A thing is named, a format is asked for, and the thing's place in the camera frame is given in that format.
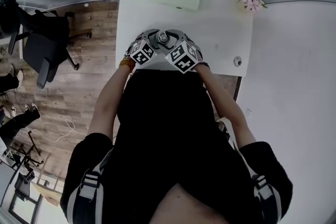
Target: person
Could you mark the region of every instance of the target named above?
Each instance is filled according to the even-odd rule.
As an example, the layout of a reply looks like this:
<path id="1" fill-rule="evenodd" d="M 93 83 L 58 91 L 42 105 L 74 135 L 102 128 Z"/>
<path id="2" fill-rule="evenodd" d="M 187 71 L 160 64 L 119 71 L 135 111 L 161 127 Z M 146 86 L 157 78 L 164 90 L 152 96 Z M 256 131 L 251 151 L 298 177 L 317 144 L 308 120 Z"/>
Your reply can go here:
<path id="1" fill-rule="evenodd" d="M 20 129 L 27 127 L 33 121 L 41 117 L 37 105 L 32 103 L 31 106 L 32 109 L 30 109 L 28 104 L 26 104 L 25 113 L 15 116 L 0 127 L 0 138 L 4 141 L 7 147 L 11 145 L 14 137 Z"/>
<path id="2" fill-rule="evenodd" d="M 14 66 L 10 65 L 10 71 L 6 76 L 0 77 L 0 93 L 11 89 L 20 88 L 22 85 L 24 75 L 23 71 L 19 70 L 17 76 L 14 75 Z"/>
<path id="3" fill-rule="evenodd" d="M 132 59 L 121 61 L 97 99 L 87 137 L 72 153 L 60 201 L 67 219 L 70 195 L 113 149 L 99 179 L 102 223 L 264 223 L 254 183 L 219 130 L 211 100 L 231 121 L 249 166 L 277 189 L 281 217 L 286 214 L 291 181 L 207 65 L 186 74 L 136 70 L 127 82 L 134 66 Z"/>

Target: bag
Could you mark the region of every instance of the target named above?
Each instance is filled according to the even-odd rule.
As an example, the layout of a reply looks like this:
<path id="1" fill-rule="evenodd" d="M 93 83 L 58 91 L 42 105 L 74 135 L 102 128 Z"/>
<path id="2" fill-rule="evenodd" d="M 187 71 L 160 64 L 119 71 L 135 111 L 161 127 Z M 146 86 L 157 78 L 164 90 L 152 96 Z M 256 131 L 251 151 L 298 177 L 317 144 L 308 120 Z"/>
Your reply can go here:
<path id="1" fill-rule="evenodd" d="M 255 182 L 254 196 L 260 202 L 265 224 L 278 223 L 281 220 L 279 193 L 272 185 L 266 182 L 263 175 L 258 175 L 249 167 L 237 147 L 231 122 L 227 118 L 221 118 L 217 122 L 226 127 L 234 149 L 242 157 L 251 179 Z M 112 150 L 106 154 L 104 159 L 91 172 L 88 172 L 88 170 L 85 172 L 80 185 L 71 193 L 67 207 L 69 224 L 102 224 L 104 188 L 100 182 L 100 177 Z"/>
<path id="2" fill-rule="evenodd" d="M 258 175 L 251 167 L 247 164 L 244 156 L 240 153 L 236 137 L 231 125 L 231 122 L 227 118 L 221 118 L 217 121 L 219 123 L 219 128 L 223 129 L 226 127 L 226 130 L 230 136 L 230 141 L 233 144 L 233 148 L 244 161 L 245 166 L 247 167 L 251 179 L 255 183 L 254 187 L 254 196 L 259 200 L 262 216 L 264 218 L 265 224 L 276 224 L 281 220 L 281 199 L 278 191 L 270 184 L 267 183 L 265 176 Z"/>

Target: white cable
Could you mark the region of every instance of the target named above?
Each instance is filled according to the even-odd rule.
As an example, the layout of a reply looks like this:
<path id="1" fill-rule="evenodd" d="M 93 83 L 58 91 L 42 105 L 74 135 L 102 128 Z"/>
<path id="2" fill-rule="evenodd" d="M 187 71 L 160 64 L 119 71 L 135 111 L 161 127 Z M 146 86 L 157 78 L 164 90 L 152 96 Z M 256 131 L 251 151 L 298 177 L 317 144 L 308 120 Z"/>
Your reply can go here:
<path id="1" fill-rule="evenodd" d="M 70 121 L 70 122 L 73 124 L 73 127 L 71 127 L 67 121 Z M 39 130 L 37 130 L 37 129 L 30 130 L 28 127 L 26 127 L 26 128 L 27 128 L 28 130 L 30 130 L 31 132 L 33 132 L 33 131 L 38 131 L 41 135 L 44 136 L 45 139 L 47 139 L 47 140 L 49 140 L 49 141 L 52 141 L 53 143 L 58 142 L 62 137 L 66 137 L 66 136 L 68 136 L 72 131 L 76 131 L 77 133 L 79 133 L 79 134 L 81 134 L 81 135 L 85 135 L 85 136 L 87 136 L 87 134 L 83 134 L 83 133 L 78 132 L 78 131 L 76 130 L 76 125 L 73 123 L 72 120 L 70 120 L 70 119 L 66 119 L 65 122 L 67 123 L 67 125 L 69 126 L 69 128 L 71 129 L 71 131 L 70 131 L 69 133 L 67 133 L 66 135 L 60 136 L 56 141 L 53 141 L 53 140 L 49 139 L 49 138 L 46 137 L 41 131 L 39 131 Z"/>

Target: wooden floor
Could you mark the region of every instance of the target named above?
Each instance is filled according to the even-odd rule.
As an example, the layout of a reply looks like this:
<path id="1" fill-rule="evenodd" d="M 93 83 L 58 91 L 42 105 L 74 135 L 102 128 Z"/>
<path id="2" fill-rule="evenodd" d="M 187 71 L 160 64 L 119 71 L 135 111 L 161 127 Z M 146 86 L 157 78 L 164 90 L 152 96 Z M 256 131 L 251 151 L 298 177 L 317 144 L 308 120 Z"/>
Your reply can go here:
<path id="1" fill-rule="evenodd" d="M 72 120 L 79 132 L 87 133 L 97 97 L 116 70 L 118 2 L 100 1 L 90 3 L 88 7 L 78 4 L 57 9 L 61 16 L 66 11 L 75 12 L 74 19 L 70 19 L 73 32 L 92 28 L 91 39 L 77 39 L 74 46 L 69 48 L 74 62 L 80 63 L 78 71 L 74 71 L 66 61 L 59 66 L 54 81 L 47 83 L 44 89 L 38 89 L 36 87 L 38 74 L 24 60 L 19 59 L 18 44 L 14 54 L 11 57 L 6 55 L 0 62 L 1 76 L 8 73 L 9 63 L 12 63 L 17 70 L 23 69 L 25 75 L 22 87 L 15 94 L 16 100 L 14 93 L 9 92 L 9 104 L 1 99 L 0 104 L 5 104 L 7 107 L 13 104 L 17 112 L 21 113 L 21 108 L 24 110 L 26 103 L 35 102 L 41 118 L 33 122 L 29 128 L 38 129 L 53 141 L 70 131 L 66 119 Z M 237 78 L 219 77 L 223 86 L 233 96 Z M 115 120 L 114 135 L 117 134 L 118 128 L 119 122 Z M 25 149 L 31 146 L 27 131 L 27 129 L 21 130 L 15 139 L 15 143 L 24 143 Z M 37 131 L 33 131 L 31 135 L 37 147 L 42 150 L 42 157 L 36 154 L 33 157 L 42 160 L 50 154 L 46 171 L 65 178 L 71 153 L 85 137 L 73 131 L 54 143 Z"/>

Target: white table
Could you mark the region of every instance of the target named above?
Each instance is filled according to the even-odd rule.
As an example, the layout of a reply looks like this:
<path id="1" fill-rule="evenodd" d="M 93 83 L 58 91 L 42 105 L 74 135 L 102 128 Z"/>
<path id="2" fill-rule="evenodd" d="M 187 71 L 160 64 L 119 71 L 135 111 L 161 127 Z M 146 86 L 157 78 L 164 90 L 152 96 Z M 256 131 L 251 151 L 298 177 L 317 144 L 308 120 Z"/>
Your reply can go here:
<path id="1" fill-rule="evenodd" d="M 2 39 L 0 39 L 0 46 L 1 45 L 8 45 L 10 41 L 11 41 L 11 37 L 2 38 Z"/>
<path id="2" fill-rule="evenodd" d="M 144 30 L 178 29 L 200 48 L 213 73 L 246 75 L 252 36 L 253 16 L 237 9 L 237 0 L 201 0 L 198 11 L 188 11 L 151 3 L 149 0 L 120 0 L 116 63 L 136 36 Z M 235 67 L 234 58 L 242 63 Z M 147 69 L 175 70 L 163 57 L 142 65 Z"/>
<path id="3" fill-rule="evenodd" d="M 5 152 L 6 149 L 7 146 L 5 142 L 0 138 L 0 156 L 2 156 L 2 154 Z"/>

